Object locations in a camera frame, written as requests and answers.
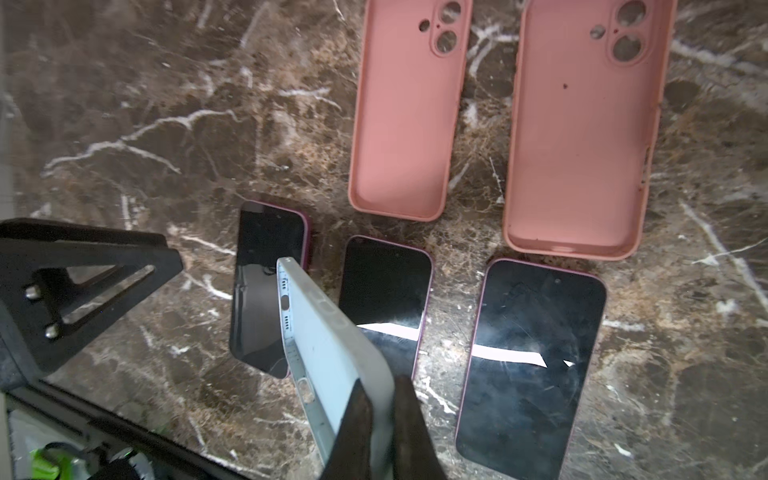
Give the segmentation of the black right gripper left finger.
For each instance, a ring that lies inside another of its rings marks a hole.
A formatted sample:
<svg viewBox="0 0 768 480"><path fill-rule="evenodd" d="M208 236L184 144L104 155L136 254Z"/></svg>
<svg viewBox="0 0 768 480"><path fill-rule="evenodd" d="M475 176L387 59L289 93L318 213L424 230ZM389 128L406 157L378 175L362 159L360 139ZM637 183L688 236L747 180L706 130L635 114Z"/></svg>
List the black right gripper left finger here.
<svg viewBox="0 0 768 480"><path fill-rule="evenodd" d="M351 391L330 457L320 480L371 480L373 406L360 380Z"/></svg>

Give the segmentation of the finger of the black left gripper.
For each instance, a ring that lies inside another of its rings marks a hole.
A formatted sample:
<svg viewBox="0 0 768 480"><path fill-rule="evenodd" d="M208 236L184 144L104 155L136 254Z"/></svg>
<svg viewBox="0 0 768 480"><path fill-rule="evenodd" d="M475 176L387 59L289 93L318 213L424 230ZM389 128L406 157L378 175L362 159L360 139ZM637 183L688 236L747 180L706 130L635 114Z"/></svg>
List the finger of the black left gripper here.
<svg viewBox="0 0 768 480"><path fill-rule="evenodd" d="M2 389L54 373L182 270L161 234L2 221Z"/></svg>

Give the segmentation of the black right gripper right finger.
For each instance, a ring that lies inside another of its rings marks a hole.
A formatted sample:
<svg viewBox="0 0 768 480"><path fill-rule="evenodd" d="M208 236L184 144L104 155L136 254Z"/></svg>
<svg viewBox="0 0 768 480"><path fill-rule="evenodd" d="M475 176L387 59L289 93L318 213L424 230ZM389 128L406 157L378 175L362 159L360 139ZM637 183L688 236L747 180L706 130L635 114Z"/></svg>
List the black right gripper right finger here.
<svg viewBox="0 0 768 480"><path fill-rule="evenodd" d="M394 384L394 478L446 480L411 378L398 375Z"/></svg>

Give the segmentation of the light blue cased phone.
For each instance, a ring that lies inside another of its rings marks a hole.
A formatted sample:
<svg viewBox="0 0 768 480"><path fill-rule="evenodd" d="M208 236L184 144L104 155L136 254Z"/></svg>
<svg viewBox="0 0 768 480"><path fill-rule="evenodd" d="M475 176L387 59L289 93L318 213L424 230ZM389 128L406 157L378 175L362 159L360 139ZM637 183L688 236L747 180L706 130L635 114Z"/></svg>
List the light blue cased phone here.
<svg viewBox="0 0 768 480"><path fill-rule="evenodd" d="M395 383L387 361L291 257L277 261L282 343L324 462L359 383L372 404L370 471L391 479Z"/></svg>

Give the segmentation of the phone with black screen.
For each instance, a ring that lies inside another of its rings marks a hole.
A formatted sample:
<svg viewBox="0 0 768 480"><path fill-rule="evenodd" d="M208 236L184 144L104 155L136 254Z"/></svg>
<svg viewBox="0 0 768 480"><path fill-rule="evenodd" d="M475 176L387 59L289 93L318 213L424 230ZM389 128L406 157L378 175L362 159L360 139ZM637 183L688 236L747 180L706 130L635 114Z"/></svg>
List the phone with black screen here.
<svg viewBox="0 0 768 480"><path fill-rule="evenodd" d="M462 457L514 479L559 477L606 300L593 275L488 265L457 418Z"/></svg>

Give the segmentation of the pink phone case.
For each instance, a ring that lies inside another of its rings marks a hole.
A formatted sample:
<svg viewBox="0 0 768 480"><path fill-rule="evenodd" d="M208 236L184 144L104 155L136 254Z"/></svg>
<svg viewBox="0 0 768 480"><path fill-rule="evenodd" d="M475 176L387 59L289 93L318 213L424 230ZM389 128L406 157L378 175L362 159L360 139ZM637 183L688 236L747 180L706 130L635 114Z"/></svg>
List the pink phone case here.
<svg viewBox="0 0 768 480"><path fill-rule="evenodd" d="M637 250L676 10L526 3L502 228L511 248L605 261Z"/></svg>
<svg viewBox="0 0 768 480"><path fill-rule="evenodd" d="M431 222L447 197L471 1L369 1L348 198L358 211Z"/></svg>

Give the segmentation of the green packet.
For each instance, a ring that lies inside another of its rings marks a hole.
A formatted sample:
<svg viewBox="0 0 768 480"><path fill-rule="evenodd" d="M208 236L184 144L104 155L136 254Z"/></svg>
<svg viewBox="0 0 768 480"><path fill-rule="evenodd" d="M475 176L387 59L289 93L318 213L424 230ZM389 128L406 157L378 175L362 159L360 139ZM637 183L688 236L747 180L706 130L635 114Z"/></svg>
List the green packet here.
<svg viewBox="0 0 768 480"><path fill-rule="evenodd" d="M58 449L36 449L30 453L30 478L72 480L73 456Z"/></svg>

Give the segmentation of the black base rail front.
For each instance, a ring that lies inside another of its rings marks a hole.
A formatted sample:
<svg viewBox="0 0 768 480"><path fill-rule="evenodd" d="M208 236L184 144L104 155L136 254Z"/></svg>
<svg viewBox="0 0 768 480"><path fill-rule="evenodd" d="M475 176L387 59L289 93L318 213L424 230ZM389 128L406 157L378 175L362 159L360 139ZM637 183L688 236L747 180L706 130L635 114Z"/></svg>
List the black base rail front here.
<svg viewBox="0 0 768 480"><path fill-rule="evenodd" d="M223 466L58 387L39 382L5 395L11 466L31 479L30 453L73 456L73 479L242 479Z"/></svg>

